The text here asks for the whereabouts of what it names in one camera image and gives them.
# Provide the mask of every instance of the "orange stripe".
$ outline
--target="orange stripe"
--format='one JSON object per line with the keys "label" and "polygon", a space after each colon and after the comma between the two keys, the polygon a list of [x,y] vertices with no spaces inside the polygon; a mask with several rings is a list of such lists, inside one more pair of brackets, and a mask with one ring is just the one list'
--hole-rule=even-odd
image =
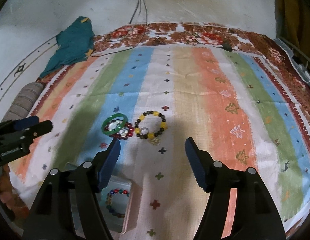
{"label": "orange stripe", "polygon": [[[194,48],[193,53],[196,64],[201,69],[202,85],[208,91],[208,94],[204,96],[206,99],[206,112],[211,118],[210,125],[213,139],[211,155],[213,159],[220,160],[229,168],[236,170],[244,171],[247,167],[255,166],[256,151],[253,145],[249,119],[238,106],[233,86],[220,69],[219,63],[210,49]],[[215,74],[211,70],[218,71],[219,73]],[[229,97],[221,95],[221,91],[227,91]],[[245,130],[242,133],[242,139],[230,133],[238,125],[240,125],[241,130]],[[233,224],[236,198],[232,195],[223,237],[230,234]]]}
{"label": "orange stripe", "polygon": [[[38,111],[37,116],[41,122],[45,120],[51,120],[54,117],[63,98],[70,92],[76,82],[81,78],[88,66],[91,65],[96,59],[96,57],[89,57],[87,61],[76,63],[74,67],[67,73],[64,79],[45,100],[42,108]],[[17,168],[16,175],[22,181],[25,181],[30,160],[33,157],[33,152],[35,151],[39,140],[40,138],[35,139],[34,143],[30,146],[30,154],[20,158],[20,163]]]}

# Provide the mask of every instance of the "yellow and black beaded bracelet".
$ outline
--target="yellow and black beaded bracelet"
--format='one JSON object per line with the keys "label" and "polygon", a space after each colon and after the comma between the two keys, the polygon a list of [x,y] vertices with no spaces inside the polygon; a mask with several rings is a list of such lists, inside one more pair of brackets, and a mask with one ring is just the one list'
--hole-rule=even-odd
{"label": "yellow and black beaded bracelet", "polygon": [[[162,119],[162,122],[160,124],[160,129],[155,133],[150,133],[147,127],[143,127],[143,128],[138,127],[139,123],[143,121],[145,116],[147,116],[148,114],[158,116]],[[167,129],[165,116],[157,111],[146,111],[145,113],[141,114],[141,116],[135,122],[136,136],[139,137],[140,139],[150,139],[152,143],[156,143],[156,144],[159,144],[159,141],[156,140],[156,137],[161,135],[165,129]]]}

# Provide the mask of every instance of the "teal cloth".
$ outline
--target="teal cloth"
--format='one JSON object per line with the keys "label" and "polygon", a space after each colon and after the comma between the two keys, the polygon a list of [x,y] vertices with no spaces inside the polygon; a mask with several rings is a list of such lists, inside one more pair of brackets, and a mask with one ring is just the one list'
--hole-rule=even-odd
{"label": "teal cloth", "polygon": [[94,33],[90,19],[81,22],[85,18],[83,16],[78,17],[71,26],[56,36],[58,49],[50,58],[45,70],[40,74],[40,78],[64,65],[87,60],[85,53],[89,49],[93,49]]}

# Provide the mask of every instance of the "bedsheet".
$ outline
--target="bedsheet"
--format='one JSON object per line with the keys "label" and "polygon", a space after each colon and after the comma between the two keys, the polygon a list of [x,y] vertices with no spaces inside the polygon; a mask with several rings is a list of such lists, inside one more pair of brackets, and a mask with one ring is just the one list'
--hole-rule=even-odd
{"label": "bedsheet", "polygon": [[[133,226],[118,239],[193,239],[209,194],[188,163],[188,137],[229,168],[256,168],[292,233],[310,209],[305,108],[262,53],[228,52],[197,42],[199,37],[89,57],[50,77],[32,115],[51,120],[53,131],[35,140],[31,154],[10,163],[13,186],[25,203],[31,206],[51,168],[80,165],[107,148],[111,138],[101,124],[108,116],[123,113],[134,123],[153,110],[167,120],[160,145],[136,136],[121,141],[114,174],[131,179],[135,193]],[[143,124],[151,131],[159,127],[153,116]],[[224,236],[231,230],[234,196]]]}

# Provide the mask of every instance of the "rolled gray fabric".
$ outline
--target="rolled gray fabric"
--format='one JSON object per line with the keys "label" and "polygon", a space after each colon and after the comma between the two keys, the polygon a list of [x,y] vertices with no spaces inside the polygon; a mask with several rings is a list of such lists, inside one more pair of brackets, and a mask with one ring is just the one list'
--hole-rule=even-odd
{"label": "rolled gray fabric", "polygon": [[43,89],[44,85],[37,82],[25,85],[15,97],[2,122],[26,118]]}

